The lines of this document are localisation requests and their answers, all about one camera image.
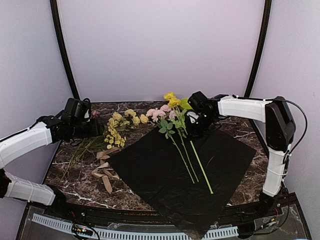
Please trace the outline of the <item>yellow fake flower stem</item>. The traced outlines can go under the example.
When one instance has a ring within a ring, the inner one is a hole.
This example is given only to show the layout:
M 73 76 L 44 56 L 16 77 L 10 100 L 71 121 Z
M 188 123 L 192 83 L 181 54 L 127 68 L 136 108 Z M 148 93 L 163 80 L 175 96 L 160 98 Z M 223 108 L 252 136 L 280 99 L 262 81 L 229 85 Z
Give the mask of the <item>yellow fake flower stem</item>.
M 187 126 L 186 126 L 186 113 L 187 109 L 182 108 L 181 109 L 181 100 L 178 99 L 174 92 L 168 92 L 166 93 L 163 98 L 168 101 L 168 104 L 164 105 L 161 110 L 163 112 L 168 112 L 166 113 L 166 117 L 162 116 L 161 119 L 158 121 L 161 128 L 159 130 L 160 133 L 165 134 L 166 139 L 171 139 L 173 145 L 177 148 L 181 159 L 183 160 L 183 163 L 187 169 L 187 172 L 189 173 L 189 176 L 191 178 L 192 183 L 195 183 L 195 180 L 199 182 L 198 176 L 195 172 L 195 169 L 191 163 L 189 153 L 187 151 L 187 147 L 185 145 L 185 140 L 187 137 L 189 137 L 189 133 L 187 131 Z M 185 151 L 185 155 L 187 157 L 188 163 L 186 162 L 184 155 L 182 154 L 178 144 L 173 138 L 173 134 L 178 133 L 180 140 L 181 140 L 181 145 L 183 146 L 183 149 Z

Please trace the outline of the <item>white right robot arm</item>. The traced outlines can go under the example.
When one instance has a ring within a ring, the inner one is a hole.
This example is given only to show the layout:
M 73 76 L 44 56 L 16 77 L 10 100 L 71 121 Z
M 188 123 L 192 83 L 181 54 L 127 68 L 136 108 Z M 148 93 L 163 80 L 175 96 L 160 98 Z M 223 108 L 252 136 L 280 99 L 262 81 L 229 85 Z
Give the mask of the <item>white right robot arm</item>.
M 219 94 L 206 97 L 201 91 L 187 100 L 191 106 L 185 116 L 187 133 L 199 137 L 209 126 L 224 117 L 239 117 L 265 124 L 265 140 L 268 148 L 268 166 L 262 192 L 276 196 L 288 172 L 288 157 L 296 131 L 296 124 L 286 100 L 240 97 Z

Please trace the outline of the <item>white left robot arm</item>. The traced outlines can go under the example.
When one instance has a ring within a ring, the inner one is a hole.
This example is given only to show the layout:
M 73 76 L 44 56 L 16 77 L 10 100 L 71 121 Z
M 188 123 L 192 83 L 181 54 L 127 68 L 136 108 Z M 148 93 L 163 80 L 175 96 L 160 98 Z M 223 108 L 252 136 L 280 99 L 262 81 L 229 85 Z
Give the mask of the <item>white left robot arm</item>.
M 92 104 L 89 98 L 69 98 L 65 108 L 56 115 L 39 117 L 36 122 L 0 140 L 0 196 L 50 206 L 60 218 L 67 218 L 70 206 L 62 199 L 64 195 L 53 186 L 35 183 L 5 171 L 12 161 L 41 147 L 60 141 L 98 137 L 105 127 L 92 118 Z

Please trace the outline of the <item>black wrapping paper sheet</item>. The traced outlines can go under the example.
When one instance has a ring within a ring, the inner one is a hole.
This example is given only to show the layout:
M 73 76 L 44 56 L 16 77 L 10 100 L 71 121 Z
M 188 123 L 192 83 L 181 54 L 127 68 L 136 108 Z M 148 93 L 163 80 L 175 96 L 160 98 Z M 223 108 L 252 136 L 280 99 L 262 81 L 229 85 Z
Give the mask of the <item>black wrapping paper sheet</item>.
M 180 231 L 201 239 L 236 191 L 255 149 L 214 130 L 192 143 L 153 129 L 109 159 L 119 177 Z

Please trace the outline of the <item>red fake rose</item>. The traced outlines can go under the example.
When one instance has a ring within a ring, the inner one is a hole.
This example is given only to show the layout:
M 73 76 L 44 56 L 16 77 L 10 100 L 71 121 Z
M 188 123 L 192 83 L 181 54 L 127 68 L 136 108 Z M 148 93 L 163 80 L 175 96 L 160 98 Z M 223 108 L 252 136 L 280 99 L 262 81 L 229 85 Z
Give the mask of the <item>red fake rose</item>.
M 92 118 L 98 118 L 100 116 L 100 112 L 98 110 L 93 110 L 91 112 Z

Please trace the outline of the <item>pink fake flower stem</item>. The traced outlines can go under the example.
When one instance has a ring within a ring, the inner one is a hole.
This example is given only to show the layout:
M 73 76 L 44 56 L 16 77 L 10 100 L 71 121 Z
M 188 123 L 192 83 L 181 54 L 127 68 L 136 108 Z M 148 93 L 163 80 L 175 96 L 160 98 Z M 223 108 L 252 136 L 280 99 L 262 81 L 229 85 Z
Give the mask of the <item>pink fake flower stem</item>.
M 168 104 L 164 104 L 160 110 L 164 112 L 165 115 L 158 115 L 157 126 L 159 127 L 159 132 L 164 134 L 167 140 L 172 140 L 173 145 L 176 147 L 184 166 L 186 167 L 192 183 L 194 184 L 195 182 L 199 182 L 185 144 L 185 139 L 187 139 L 185 113 L 187 110 L 181 110 L 177 105 L 171 108 Z M 180 149 L 177 141 L 174 139 L 174 135 L 179 137 L 184 153 Z
M 198 177 L 192 166 L 184 139 L 187 133 L 183 128 L 184 122 L 183 112 L 179 112 L 176 107 L 172 108 L 165 104 L 161 108 L 151 108 L 147 111 L 146 117 L 152 120 L 159 128 L 159 132 L 165 136 L 167 140 L 171 140 L 172 144 L 178 151 L 179 156 L 186 168 L 186 171 L 194 184 L 198 182 Z

